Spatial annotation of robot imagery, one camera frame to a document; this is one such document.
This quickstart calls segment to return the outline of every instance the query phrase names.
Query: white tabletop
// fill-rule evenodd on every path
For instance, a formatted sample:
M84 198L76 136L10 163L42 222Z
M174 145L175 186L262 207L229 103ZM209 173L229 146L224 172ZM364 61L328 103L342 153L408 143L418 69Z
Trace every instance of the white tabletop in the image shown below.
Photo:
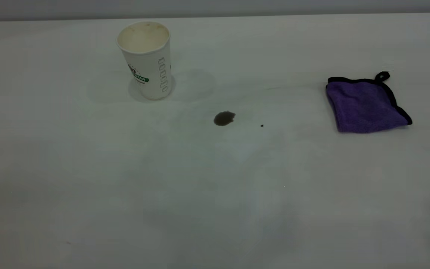
M0 269L430 268L430 14L160 19L159 102L134 21L0 22ZM413 125L338 133L383 70Z

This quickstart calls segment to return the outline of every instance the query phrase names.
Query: brown liquid spill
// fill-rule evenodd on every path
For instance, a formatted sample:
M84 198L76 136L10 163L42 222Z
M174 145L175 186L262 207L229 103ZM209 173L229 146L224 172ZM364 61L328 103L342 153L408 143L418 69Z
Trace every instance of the brown liquid spill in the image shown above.
M215 116L214 123L218 126L225 126L229 123L232 123L234 117L235 113L229 111L220 112Z

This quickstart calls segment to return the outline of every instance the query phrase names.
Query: gray wall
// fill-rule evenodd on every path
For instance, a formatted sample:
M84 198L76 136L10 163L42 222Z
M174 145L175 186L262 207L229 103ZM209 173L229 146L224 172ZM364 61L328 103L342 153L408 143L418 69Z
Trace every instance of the gray wall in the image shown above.
M430 0L0 0L0 20L430 12Z

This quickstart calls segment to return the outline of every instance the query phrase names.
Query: purple cloth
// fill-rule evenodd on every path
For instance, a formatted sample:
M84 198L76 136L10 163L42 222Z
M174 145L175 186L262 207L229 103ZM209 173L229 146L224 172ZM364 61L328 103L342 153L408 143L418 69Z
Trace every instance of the purple cloth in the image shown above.
M379 73L374 80L329 78L326 94L340 132L372 133L412 124L383 83L388 78L387 72Z

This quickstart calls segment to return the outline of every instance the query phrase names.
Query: paper cup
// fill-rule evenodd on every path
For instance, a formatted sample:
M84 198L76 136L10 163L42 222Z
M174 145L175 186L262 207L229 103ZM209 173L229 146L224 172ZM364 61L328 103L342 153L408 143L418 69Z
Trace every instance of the paper cup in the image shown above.
M158 22L137 22L124 28L117 45L140 85L142 95L151 100L172 91L170 32Z

